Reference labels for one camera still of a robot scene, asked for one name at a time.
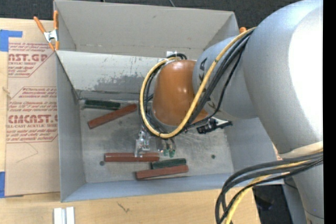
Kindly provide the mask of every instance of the gray metal surface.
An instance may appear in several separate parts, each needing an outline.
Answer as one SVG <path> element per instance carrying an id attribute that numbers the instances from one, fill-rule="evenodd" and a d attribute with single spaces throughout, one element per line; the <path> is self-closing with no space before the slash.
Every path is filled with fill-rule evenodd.
<path id="1" fill-rule="evenodd" d="M 57 51 L 79 99 L 137 100 L 158 58 Z"/>
<path id="2" fill-rule="evenodd" d="M 113 182 L 135 180 L 134 173 L 150 169 L 149 163 L 104 163 L 104 153 L 134 152 L 135 139 L 141 127 L 140 117 L 133 112 L 113 122 L 89 129 L 87 122 L 109 111 L 81 109 L 82 154 L 86 182 Z M 155 137 L 151 139 L 151 151 L 156 152 Z M 185 158 L 189 172 L 182 176 L 198 176 L 232 173 L 233 167 L 226 136 L 223 130 L 209 135 L 198 134 L 190 130 L 175 139 L 174 158 Z M 160 160 L 170 159 L 160 153 Z"/>
<path id="3" fill-rule="evenodd" d="M 79 105 L 71 94 L 71 83 L 56 59 L 58 141 L 61 200 L 85 183 L 82 161 Z"/>
<path id="4" fill-rule="evenodd" d="M 197 59 L 204 48 L 238 32 L 233 12 L 196 8 L 55 0 L 61 50 Z"/>

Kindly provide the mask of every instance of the wooden block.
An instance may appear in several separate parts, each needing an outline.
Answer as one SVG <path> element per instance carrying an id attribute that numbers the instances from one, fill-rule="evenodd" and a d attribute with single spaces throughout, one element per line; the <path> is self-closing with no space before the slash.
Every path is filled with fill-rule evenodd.
<path id="1" fill-rule="evenodd" d="M 110 121 L 116 120 L 122 116 L 125 116 L 127 114 L 130 114 L 137 110 L 137 105 L 136 104 L 130 104 L 125 106 L 124 108 L 120 108 L 116 111 L 110 112 L 106 115 L 100 116 L 98 118 L 95 118 L 91 121 L 88 122 L 89 128 L 93 129 L 95 127 L 101 126 L 105 123 L 108 123 Z"/>
<path id="2" fill-rule="evenodd" d="M 180 173 L 186 173 L 189 171 L 187 165 L 179 165 L 167 168 L 159 168 L 159 169 L 149 169 L 135 172 L 135 176 L 137 179 L 147 179 L 158 176 L 167 176 L 167 175 L 176 175 Z"/>
<path id="3" fill-rule="evenodd" d="M 105 153 L 105 162 L 156 162 L 160 156 L 156 152 L 146 152 L 142 157 L 135 157 L 133 153 L 115 152 Z"/>

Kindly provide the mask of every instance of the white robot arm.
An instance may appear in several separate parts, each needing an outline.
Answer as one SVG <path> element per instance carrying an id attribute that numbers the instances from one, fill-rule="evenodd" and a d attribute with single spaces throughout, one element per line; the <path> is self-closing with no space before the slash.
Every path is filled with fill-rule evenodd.
<path id="1" fill-rule="evenodd" d="M 152 123 L 142 107 L 144 126 L 170 138 L 213 116 L 232 124 L 259 118 L 282 159 L 323 152 L 322 46 L 323 0 L 304 0 L 208 48 L 197 61 L 163 61 Z M 144 84 L 150 79 L 149 74 Z M 323 164 L 292 178 L 307 223 L 324 223 Z"/>

